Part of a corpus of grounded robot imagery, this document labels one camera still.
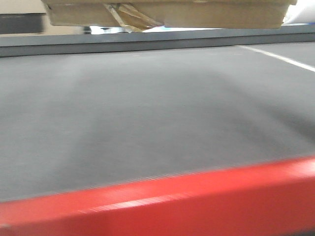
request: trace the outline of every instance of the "white line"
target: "white line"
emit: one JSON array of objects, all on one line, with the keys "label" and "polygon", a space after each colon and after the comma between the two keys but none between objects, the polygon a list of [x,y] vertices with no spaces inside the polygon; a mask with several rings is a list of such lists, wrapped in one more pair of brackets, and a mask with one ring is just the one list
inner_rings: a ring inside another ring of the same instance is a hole
[{"label": "white line", "polygon": [[274,53],[270,53],[268,51],[264,51],[264,50],[261,50],[261,49],[256,49],[256,48],[252,48],[252,47],[248,47],[248,46],[238,45],[238,47],[241,47],[241,48],[244,48],[244,49],[248,49],[248,50],[251,50],[251,51],[254,51],[254,52],[257,52],[257,53],[262,53],[264,55],[267,55],[267,56],[270,56],[270,57],[273,57],[273,58],[276,58],[276,59],[279,59],[279,60],[283,60],[283,61],[285,61],[287,63],[292,64],[292,65],[296,65],[296,66],[301,67],[303,69],[315,72],[315,67],[307,65],[307,64],[304,64],[304,63],[301,63],[301,62],[298,62],[298,61],[290,59],[290,58],[286,58],[286,57],[283,57],[283,56],[280,56],[280,55],[277,55],[277,54],[274,54]]}]

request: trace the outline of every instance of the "red rail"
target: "red rail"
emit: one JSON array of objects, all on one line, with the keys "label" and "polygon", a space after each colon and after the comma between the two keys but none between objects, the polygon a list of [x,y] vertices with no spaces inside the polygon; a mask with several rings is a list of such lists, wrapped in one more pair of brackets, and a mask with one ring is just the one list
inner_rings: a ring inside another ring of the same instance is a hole
[{"label": "red rail", "polygon": [[277,236],[314,228],[314,156],[0,203],[1,236]]}]

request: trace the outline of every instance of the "gray conveyor belt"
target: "gray conveyor belt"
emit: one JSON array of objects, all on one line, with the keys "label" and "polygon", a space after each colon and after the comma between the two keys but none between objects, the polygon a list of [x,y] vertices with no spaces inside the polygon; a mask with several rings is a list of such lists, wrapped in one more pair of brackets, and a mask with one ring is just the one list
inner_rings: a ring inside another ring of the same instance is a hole
[{"label": "gray conveyor belt", "polygon": [[314,90],[240,47],[0,58],[0,201],[315,153]]}]

